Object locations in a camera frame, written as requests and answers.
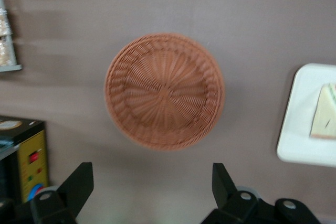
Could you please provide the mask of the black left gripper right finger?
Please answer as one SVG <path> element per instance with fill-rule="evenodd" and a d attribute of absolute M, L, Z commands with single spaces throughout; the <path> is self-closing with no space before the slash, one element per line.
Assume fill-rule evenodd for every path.
<path fill-rule="evenodd" d="M 217 204 L 202 223 L 320 223 L 302 202 L 280 198 L 270 205 L 247 190 L 239 190 L 224 164 L 214 163 L 212 192 Z"/>

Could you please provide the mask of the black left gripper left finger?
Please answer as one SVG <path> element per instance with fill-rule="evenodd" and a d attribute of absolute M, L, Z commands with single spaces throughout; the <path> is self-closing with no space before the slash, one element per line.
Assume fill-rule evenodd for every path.
<path fill-rule="evenodd" d="M 77 223 L 94 188 L 91 162 L 81 163 L 56 189 L 41 190 L 24 204 L 1 199 L 1 223 Z"/>

